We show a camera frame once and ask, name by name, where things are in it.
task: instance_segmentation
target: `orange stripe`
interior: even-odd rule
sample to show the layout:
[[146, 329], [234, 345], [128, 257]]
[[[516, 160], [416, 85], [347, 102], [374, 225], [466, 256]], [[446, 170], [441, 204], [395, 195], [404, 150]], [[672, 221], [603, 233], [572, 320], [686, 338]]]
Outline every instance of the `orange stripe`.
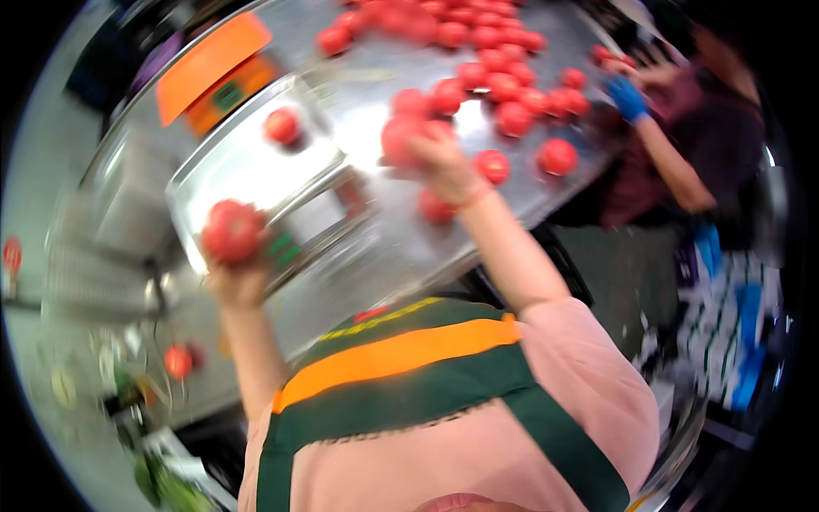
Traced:
[[519, 339], [514, 315], [421, 329], [349, 348], [306, 366], [277, 393], [273, 412], [334, 386], [401, 374], [436, 361], [470, 356]]

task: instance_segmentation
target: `bracelet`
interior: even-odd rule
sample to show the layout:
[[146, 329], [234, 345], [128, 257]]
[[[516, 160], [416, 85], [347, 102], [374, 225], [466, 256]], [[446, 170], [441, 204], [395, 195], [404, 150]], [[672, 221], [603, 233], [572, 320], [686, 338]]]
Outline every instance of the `bracelet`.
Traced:
[[459, 205], [455, 206], [455, 211], [461, 211], [464, 208], [469, 208], [476, 202], [482, 200], [488, 193], [493, 192], [495, 190], [494, 187], [490, 187], [488, 184], [480, 187], [478, 190], [469, 194], [469, 196], [464, 199]]

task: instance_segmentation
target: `pink shirt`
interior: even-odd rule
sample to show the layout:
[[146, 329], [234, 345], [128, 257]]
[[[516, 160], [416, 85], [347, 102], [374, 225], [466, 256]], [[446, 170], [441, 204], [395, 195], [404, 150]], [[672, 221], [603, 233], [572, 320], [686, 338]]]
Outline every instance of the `pink shirt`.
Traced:
[[[536, 381], [583, 427], [634, 496], [659, 444], [648, 385], [582, 302], [532, 306], [519, 319]], [[250, 424], [240, 510], [256, 510], [269, 417]], [[291, 510], [410, 512], [454, 492], [532, 510], [586, 509], [500, 399], [370, 437], [301, 448], [293, 461]]]

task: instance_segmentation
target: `orange lid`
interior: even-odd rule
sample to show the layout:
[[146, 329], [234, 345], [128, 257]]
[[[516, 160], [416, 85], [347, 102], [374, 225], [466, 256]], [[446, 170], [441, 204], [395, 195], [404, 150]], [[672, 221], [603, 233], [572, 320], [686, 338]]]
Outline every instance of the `orange lid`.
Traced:
[[272, 38], [259, 18], [243, 12], [191, 48], [156, 84], [162, 126], [174, 122], [211, 85]]

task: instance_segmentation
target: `floor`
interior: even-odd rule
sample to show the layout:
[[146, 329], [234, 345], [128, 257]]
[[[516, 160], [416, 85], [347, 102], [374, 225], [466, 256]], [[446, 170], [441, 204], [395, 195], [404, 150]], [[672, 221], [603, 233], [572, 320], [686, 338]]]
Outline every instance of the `floor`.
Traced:
[[620, 229], [554, 227], [595, 301], [591, 310], [631, 359], [640, 349], [643, 327], [666, 325], [676, 309], [673, 228]]

